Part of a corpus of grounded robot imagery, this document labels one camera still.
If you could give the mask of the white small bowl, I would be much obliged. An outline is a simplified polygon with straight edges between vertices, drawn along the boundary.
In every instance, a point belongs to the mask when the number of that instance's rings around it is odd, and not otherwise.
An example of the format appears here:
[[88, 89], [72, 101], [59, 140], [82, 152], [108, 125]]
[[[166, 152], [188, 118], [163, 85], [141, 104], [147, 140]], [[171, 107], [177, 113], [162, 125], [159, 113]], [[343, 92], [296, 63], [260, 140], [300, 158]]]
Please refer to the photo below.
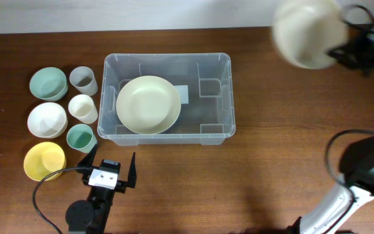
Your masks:
[[54, 102], [38, 105], [27, 119], [28, 130], [39, 138], [59, 137], [67, 126], [68, 119], [64, 108]]

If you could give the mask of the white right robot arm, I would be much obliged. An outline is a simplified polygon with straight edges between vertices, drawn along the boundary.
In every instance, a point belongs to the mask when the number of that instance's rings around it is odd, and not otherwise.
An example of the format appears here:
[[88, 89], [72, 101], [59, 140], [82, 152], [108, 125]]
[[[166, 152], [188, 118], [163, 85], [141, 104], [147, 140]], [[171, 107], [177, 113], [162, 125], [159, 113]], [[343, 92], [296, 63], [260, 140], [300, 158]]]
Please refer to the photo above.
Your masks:
[[[349, 68], [374, 68], [374, 29], [359, 28], [358, 36], [329, 51]], [[330, 149], [344, 135], [365, 138], [351, 143], [342, 154], [339, 169], [330, 165]], [[287, 233], [337, 233], [339, 227], [361, 206], [374, 200], [374, 131], [347, 129], [336, 133], [325, 148], [325, 166], [335, 184], [310, 213], [286, 228]]]

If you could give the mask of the green small bowl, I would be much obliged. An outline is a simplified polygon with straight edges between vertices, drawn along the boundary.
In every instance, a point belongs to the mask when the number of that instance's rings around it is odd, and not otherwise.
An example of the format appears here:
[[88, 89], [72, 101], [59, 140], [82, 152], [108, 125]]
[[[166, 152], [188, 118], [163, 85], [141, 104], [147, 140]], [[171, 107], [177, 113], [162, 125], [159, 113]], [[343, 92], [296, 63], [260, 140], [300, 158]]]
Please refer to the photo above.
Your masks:
[[58, 101], [68, 91], [65, 73], [55, 67], [38, 70], [31, 78], [29, 88], [33, 96], [44, 101]]

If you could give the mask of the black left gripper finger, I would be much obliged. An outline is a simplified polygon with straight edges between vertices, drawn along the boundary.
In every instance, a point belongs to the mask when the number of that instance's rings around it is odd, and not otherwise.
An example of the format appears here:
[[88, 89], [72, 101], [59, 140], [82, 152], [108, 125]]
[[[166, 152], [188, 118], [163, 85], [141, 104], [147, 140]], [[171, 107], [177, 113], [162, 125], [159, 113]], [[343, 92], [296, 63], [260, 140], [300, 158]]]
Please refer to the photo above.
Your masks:
[[132, 154], [131, 164], [127, 177], [127, 187], [134, 189], [136, 187], [137, 173], [136, 173], [136, 153]]
[[96, 152], [98, 149], [98, 144], [96, 144], [90, 152], [78, 163], [78, 167], [90, 168], [92, 167]]

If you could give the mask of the blue bowl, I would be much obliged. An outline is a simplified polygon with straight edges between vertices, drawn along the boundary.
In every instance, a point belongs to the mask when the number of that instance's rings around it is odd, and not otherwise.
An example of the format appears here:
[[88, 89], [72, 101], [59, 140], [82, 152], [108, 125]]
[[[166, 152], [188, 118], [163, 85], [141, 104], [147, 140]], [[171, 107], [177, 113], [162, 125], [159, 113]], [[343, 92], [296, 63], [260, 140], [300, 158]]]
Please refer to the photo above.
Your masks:
[[171, 133], [172, 129], [178, 124], [178, 121], [180, 119], [181, 112], [177, 115], [175, 118], [174, 122], [172, 123], [171, 126], [169, 126], [165, 131], [161, 132], [161, 134], [168, 134]]

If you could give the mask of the cream bowl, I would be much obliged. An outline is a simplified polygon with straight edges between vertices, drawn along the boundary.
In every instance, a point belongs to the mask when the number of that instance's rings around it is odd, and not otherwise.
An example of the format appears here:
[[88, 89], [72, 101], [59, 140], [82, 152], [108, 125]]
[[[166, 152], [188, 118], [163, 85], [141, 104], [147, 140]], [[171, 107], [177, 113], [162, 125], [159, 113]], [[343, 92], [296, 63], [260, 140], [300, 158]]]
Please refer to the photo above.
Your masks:
[[169, 81], [146, 75], [129, 81], [116, 100], [121, 123], [140, 135], [167, 131], [181, 113], [181, 98]]
[[271, 37], [279, 55], [290, 64], [311, 70], [332, 66], [330, 49], [348, 41], [348, 28], [334, 0], [283, 0], [276, 7]]

